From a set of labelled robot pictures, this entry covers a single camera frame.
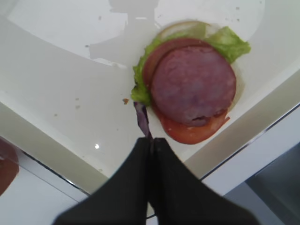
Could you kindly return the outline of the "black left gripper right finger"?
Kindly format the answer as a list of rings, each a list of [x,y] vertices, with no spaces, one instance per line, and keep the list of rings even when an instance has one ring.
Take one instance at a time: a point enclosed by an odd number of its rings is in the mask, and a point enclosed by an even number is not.
[[[155,138],[150,157],[149,201],[160,225],[257,225],[247,209],[221,197],[198,180],[164,138]]]

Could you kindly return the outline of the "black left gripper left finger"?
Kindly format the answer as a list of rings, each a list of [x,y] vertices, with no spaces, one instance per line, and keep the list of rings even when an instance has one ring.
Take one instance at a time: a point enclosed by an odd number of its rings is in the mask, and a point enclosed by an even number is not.
[[[117,172],[87,199],[57,216],[55,225],[144,225],[151,141],[138,138]]]

